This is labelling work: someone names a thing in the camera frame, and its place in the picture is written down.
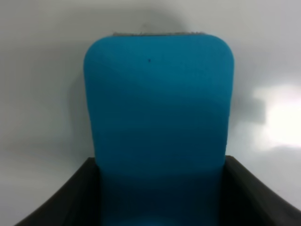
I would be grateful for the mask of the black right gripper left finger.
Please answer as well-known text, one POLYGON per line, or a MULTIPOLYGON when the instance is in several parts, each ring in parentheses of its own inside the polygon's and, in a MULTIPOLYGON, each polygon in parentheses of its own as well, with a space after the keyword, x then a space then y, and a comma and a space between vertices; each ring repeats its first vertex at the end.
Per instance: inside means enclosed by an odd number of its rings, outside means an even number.
POLYGON ((88 158, 74 175, 18 226, 99 226, 100 171, 88 158))

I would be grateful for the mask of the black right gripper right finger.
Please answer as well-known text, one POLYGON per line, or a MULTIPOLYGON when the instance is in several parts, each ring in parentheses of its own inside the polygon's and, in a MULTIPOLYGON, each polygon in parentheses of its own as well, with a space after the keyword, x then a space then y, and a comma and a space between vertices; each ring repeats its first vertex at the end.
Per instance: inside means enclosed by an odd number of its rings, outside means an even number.
POLYGON ((221 226, 299 226, 301 212, 226 156, 219 205, 221 226))

